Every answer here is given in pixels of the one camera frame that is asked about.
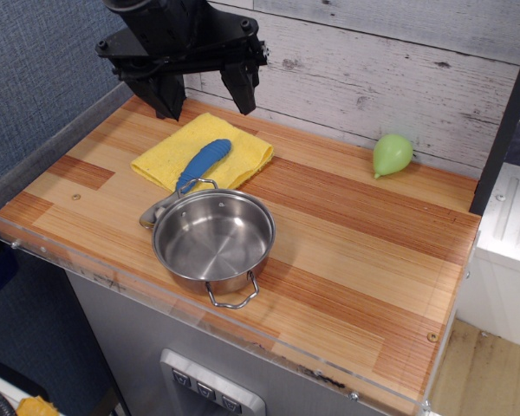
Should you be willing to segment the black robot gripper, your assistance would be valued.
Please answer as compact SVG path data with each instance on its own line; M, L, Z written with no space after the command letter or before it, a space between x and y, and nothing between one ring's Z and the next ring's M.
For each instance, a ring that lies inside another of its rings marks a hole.
M126 27L95 47L133 93L166 118L179 120L184 74L220 71L239 112L256 109L258 68L268 62L259 25L206 1L105 1Z

